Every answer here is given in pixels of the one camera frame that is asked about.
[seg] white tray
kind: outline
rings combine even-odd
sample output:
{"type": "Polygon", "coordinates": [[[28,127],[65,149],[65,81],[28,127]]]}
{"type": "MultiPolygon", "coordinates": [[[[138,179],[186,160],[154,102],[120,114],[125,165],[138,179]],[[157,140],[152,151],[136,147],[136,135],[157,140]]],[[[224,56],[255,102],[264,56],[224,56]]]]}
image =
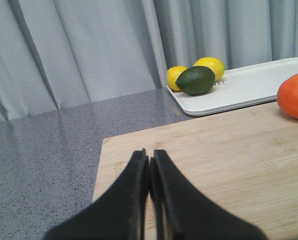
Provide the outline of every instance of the white tray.
{"type": "Polygon", "coordinates": [[[280,85],[298,73],[298,57],[227,70],[210,92],[189,96],[168,90],[182,110],[205,116],[276,100],[280,85]]]}

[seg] tangerine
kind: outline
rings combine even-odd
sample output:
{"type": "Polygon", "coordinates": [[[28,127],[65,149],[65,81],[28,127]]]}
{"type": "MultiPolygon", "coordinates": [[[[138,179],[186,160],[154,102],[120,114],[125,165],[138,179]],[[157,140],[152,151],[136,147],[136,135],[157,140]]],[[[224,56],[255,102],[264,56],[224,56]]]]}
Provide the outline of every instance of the tangerine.
{"type": "Polygon", "coordinates": [[[277,93],[277,103],[287,115],[298,119],[298,74],[281,84],[277,93]]]}

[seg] black robotic claw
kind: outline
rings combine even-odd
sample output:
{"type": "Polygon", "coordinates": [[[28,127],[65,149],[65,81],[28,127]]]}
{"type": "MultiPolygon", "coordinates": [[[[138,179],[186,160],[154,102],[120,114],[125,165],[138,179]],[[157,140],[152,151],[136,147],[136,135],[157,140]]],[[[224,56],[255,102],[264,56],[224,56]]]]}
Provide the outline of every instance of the black robotic claw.
{"type": "Polygon", "coordinates": [[[135,151],[110,188],[93,204],[54,227],[44,240],[142,240],[149,161],[135,151]]]}
{"type": "Polygon", "coordinates": [[[164,150],[150,161],[158,240],[266,240],[262,231],[228,213],[196,189],[164,150]]]}
{"type": "Polygon", "coordinates": [[[266,240],[262,231],[228,213],[196,189],[164,150],[150,165],[135,151],[110,188],[84,211],[54,227],[44,240],[142,240],[150,191],[158,240],[266,240]]]}

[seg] gray countertop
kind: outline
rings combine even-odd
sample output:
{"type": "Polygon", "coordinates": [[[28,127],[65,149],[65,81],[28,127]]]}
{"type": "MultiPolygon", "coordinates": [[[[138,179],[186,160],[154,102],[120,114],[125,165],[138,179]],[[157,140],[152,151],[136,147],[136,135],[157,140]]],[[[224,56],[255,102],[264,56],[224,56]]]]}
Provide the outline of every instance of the gray countertop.
{"type": "Polygon", "coordinates": [[[0,240],[40,240],[91,204],[104,138],[191,118],[161,88],[0,122],[0,240]]]}

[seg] wooden cutting board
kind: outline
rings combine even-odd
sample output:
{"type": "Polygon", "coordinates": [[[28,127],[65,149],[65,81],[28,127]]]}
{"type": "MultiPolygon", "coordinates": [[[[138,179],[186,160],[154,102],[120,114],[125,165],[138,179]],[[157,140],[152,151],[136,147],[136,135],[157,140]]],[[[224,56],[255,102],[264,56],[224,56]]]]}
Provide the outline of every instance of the wooden cutting board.
{"type": "MultiPolygon", "coordinates": [[[[104,139],[93,200],[142,148],[165,149],[202,193],[269,239],[298,239],[298,120],[276,102],[104,139]]],[[[148,200],[147,240],[154,225],[148,200]]]]}

